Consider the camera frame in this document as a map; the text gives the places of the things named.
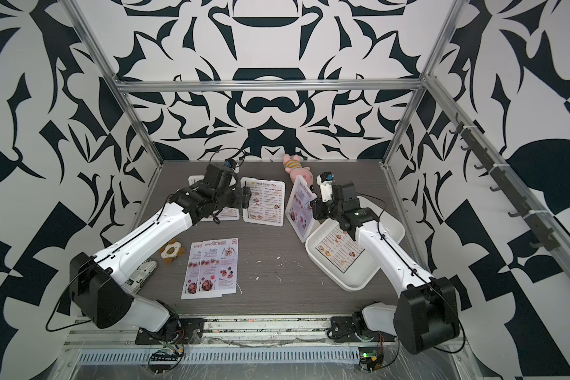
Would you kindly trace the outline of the pink special menu sheet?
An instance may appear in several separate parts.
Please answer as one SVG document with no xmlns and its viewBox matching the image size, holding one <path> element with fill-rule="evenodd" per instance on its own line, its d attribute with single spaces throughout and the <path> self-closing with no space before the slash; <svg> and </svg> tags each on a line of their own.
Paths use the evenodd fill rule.
<svg viewBox="0 0 570 380">
<path fill-rule="evenodd" d="M 201 298 L 234 294 L 238 289 L 238 238 L 203 242 L 198 291 Z"/>
</svg>

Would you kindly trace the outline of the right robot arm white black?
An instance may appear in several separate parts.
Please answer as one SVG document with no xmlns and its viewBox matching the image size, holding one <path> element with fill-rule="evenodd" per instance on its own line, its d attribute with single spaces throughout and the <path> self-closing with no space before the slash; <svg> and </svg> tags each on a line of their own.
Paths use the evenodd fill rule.
<svg viewBox="0 0 570 380">
<path fill-rule="evenodd" d="M 316 220 L 331 219 L 369 253 L 397 293 L 397 305 L 381 302 L 364 307 L 367 329 L 397 337 L 411 354 L 448 342 L 464 332 L 459 320 L 456 289 L 446 278 L 435 278 L 419 266 L 389 236 L 379 216 L 362 207 L 355 185 L 318 180 L 321 198 L 311 202 Z"/>
</svg>

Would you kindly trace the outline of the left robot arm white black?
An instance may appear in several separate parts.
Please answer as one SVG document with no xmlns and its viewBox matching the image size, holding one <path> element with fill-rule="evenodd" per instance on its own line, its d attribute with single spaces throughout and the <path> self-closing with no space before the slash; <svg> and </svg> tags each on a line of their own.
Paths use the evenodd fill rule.
<svg viewBox="0 0 570 380">
<path fill-rule="evenodd" d="M 70 263 L 70 300 L 98 329 L 121 323 L 155 340 L 177 340 L 178 313 L 164 302 L 131 294 L 123 284 L 172 238 L 202 219 L 217 219 L 226 207 L 247 208 L 250 197 L 250 189 L 240 184 L 234 160 L 208 165 L 202 180 L 169 195 L 156 215 L 118 242 L 92 256 L 75 256 Z"/>
</svg>

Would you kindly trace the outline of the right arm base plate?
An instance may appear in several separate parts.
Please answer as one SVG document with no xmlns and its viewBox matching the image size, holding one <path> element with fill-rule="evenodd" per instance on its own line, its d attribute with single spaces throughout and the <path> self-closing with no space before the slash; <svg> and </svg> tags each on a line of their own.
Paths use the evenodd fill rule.
<svg viewBox="0 0 570 380">
<path fill-rule="evenodd" d="M 326 336 L 336 343 L 378 343 L 383 339 L 386 343 L 395 342 L 396 338 L 385 332 L 375 332 L 353 316 L 334 316 L 330 318 L 330 326 Z"/>
</svg>

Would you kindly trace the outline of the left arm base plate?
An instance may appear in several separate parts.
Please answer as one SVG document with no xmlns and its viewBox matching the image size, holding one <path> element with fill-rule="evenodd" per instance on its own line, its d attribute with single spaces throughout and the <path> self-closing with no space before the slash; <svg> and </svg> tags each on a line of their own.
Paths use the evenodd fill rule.
<svg viewBox="0 0 570 380">
<path fill-rule="evenodd" d="M 169 320 L 158 332 L 139 329 L 135 345 L 194 345 L 201 341 L 204 335 L 204 318 L 180 318 L 178 321 Z"/>
</svg>

